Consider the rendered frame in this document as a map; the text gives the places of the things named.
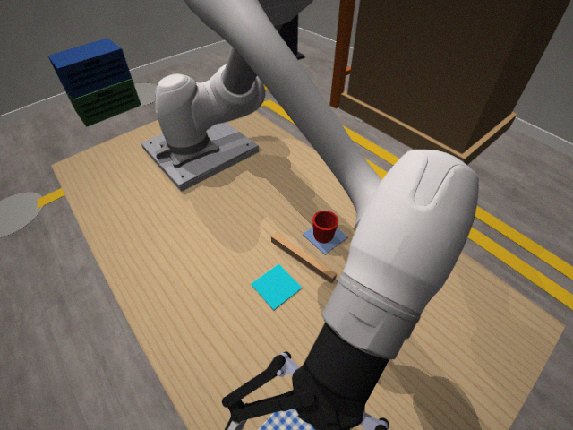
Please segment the dark red cup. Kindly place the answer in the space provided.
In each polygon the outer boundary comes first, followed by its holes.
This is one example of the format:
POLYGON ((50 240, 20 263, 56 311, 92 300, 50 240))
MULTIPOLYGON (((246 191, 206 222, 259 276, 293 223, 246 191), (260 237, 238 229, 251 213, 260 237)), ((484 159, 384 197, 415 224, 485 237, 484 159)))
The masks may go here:
POLYGON ((320 243, 328 243, 335 235, 338 217, 331 211, 319 211, 313 216, 312 224, 314 238, 320 243))

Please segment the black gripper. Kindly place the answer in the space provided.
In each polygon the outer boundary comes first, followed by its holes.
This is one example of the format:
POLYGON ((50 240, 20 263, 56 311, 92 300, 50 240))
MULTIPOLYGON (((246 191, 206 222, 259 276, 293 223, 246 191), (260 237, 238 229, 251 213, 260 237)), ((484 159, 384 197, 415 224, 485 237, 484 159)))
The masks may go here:
POLYGON ((290 409, 296 409, 298 417, 315 430, 350 430, 359 425, 364 430, 388 430, 386 418, 377 419, 364 411, 388 362, 347 343, 324 323, 301 367, 289 352, 283 352, 265 371, 222 399, 231 414, 225 430, 242 430, 247 419, 290 409), (287 374, 292 375, 292 391, 242 402, 263 384, 287 374))

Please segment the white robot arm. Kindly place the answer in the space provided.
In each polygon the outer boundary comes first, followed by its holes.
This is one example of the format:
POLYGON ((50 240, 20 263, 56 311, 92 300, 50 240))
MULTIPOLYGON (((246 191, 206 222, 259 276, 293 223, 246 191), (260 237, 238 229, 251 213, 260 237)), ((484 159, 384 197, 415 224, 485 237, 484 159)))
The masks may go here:
POLYGON ((232 47, 227 64, 206 82, 172 74, 158 83, 155 109, 165 140, 157 159, 170 157, 179 168, 219 152, 206 131, 255 112, 266 87, 355 207, 355 234, 324 322, 363 352, 395 359, 464 248, 477 174, 448 153, 410 150, 378 176, 279 35, 313 0, 184 1, 232 47))

